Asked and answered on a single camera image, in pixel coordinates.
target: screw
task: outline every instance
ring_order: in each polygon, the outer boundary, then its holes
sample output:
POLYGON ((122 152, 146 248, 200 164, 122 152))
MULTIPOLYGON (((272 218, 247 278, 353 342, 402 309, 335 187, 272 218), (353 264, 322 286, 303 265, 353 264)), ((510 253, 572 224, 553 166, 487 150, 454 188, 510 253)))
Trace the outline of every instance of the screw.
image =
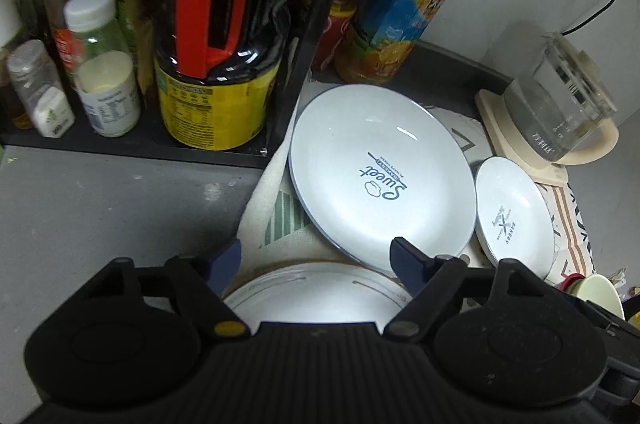
POLYGON ((246 327, 240 321, 220 321, 213 328, 221 338, 236 338, 244 334, 246 327))
POLYGON ((394 321, 388 326, 389 333, 397 338, 412 338, 420 327, 412 321, 394 321))

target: white plate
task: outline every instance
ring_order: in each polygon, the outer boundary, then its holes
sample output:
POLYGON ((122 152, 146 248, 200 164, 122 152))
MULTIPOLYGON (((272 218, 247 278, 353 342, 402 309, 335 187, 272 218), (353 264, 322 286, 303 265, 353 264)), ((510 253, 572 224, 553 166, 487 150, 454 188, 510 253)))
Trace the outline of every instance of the white plate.
POLYGON ((544 279, 554 260, 554 228, 535 182, 509 159, 491 157, 478 168, 476 194, 476 234, 491 263, 515 258, 544 279))
POLYGON ((476 222, 476 192, 447 129, 405 96, 345 84, 300 115, 289 153, 305 211, 336 247, 393 275, 403 236, 428 256, 458 255, 476 222))
POLYGON ((375 322, 380 332, 411 300, 389 278, 355 265, 303 263, 260 276, 225 303, 252 332, 262 321, 285 323, 375 322))

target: power cord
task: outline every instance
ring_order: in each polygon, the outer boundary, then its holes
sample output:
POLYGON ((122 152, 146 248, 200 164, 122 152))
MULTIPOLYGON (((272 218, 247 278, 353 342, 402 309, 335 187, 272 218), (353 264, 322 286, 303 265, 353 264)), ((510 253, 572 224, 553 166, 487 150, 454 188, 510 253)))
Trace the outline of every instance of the power cord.
POLYGON ((602 14, 604 11, 606 11, 609 7, 611 7, 613 5, 613 3, 616 0, 609 0, 609 3, 607 3, 603 8, 601 8, 600 10, 596 11, 594 14, 592 14, 591 16, 589 16, 586 20, 584 20, 582 23, 579 23, 578 25, 576 25, 575 27, 573 27, 572 29, 569 30, 565 30, 562 35, 563 36, 567 36, 569 34, 573 34, 575 31, 577 31, 578 29, 581 29, 582 27, 584 27, 585 25, 587 25, 587 23, 591 22, 592 20, 596 19, 600 14, 602 14))

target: nutrition facts label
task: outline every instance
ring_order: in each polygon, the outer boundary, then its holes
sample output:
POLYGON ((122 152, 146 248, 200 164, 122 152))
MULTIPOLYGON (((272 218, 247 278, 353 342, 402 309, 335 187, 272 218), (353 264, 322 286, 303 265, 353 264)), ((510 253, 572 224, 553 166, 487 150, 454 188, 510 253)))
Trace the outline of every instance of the nutrition facts label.
POLYGON ((278 66, 251 81, 219 86, 182 83, 156 65, 164 125, 187 146, 224 150, 244 144, 262 128, 278 66))
POLYGON ((140 98, 133 73, 120 84, 98 94, 78 90, 94 130, 105 137, 118 137, 131 130, 140 118, 140 98))

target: gray countertop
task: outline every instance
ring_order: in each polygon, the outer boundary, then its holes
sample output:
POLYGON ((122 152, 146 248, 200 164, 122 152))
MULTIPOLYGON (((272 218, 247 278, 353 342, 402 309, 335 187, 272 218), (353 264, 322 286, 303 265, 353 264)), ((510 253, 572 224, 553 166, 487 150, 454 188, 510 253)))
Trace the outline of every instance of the gray countertop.
POLYGON ((8 147, 0 164, 0 423, 39 399, 29 335, 117 256, 205 254, 236 234, 261 171, 8 147))

